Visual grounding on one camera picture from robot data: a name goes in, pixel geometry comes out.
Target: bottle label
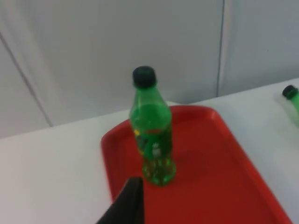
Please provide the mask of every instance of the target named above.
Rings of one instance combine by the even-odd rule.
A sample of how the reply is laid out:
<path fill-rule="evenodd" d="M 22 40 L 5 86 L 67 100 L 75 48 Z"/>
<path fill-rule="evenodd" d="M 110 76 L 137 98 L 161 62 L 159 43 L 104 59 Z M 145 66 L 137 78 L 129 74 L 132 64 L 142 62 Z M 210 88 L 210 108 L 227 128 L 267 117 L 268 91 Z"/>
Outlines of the bottle label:
<path fill-rule="evenodd" d="M 163 130 L 148 130 L 144 133 L 135 129 L 134 134 L 140 154 L 149 160 L 164 157 L 171 152 L 171 125 Z"/>

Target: plastic tray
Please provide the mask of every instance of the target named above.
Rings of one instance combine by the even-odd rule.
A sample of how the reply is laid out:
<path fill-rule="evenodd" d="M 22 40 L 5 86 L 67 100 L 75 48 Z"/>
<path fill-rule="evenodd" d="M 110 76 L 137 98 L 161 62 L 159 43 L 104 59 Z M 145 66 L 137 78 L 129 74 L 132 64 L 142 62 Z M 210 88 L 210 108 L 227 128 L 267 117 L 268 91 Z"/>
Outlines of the plastic tray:
<path fill-rule="evenodd" d="M 173 106 L 174 180 L 144 183 L 146 224 L 290 224 L 220 115 L 202 106 Z M 126 180 L 141 175 L 128 121 L 101 141 L 114 200 Z"/>

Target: soda bottle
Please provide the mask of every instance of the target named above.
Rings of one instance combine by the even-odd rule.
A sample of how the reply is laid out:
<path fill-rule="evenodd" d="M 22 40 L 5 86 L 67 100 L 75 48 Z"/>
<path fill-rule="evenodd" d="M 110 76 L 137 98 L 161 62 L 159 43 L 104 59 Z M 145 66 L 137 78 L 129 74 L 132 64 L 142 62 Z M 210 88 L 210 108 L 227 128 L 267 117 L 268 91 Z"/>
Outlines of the soda bottle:
<path fill-rule="evenodd" d="M 149 182 L 165 185 L 176 173 L 171 156 L 171 111 L 156 88 L 151 67 L 136 68 L 133 81 L 136 94 L 129 119 L 143 160 L 142 173 Z"/>
<path fill-rule="evenodd" d="M 290 100 L 299 113 L 299 94 L 298 89 L 293 85 L 288 85 L 282 92 L 282 95 Z"/>

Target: white table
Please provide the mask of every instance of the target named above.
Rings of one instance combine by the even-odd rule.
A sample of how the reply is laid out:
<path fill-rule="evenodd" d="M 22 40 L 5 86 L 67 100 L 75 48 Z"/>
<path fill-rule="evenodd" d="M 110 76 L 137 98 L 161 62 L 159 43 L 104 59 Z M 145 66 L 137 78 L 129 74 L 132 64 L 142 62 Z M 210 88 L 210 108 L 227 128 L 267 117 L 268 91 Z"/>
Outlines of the white table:
<path fill-rule="evenodd" d="M 215 98 L 215 108 L 299 224 L 299 128 L 280 95 L 299 79 Z M 101 137 L 128 111 L 0 140 L 1 224 L 93 224 L 111 200 Z"/>

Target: green bottle cap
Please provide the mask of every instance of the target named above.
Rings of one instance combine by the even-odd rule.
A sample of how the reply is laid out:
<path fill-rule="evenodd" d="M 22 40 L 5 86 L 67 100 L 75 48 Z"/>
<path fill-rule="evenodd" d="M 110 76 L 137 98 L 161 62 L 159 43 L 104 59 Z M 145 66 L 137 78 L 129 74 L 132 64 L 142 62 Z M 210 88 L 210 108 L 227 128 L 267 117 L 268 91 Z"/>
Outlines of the green bottle cap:
<path fill-rule="evenodd" d="M 288 85 L 282 91 L 282 95 L 288 100 L 292 99 L 298 93 L 298 89 L 293 85 Z"/>
<path fill-rule="evenodd" d="M 153 87 L 157 84 L 155 70 L 150 66 L 140 66 L 133 71 L 133 81 L 137 88 Z"/>

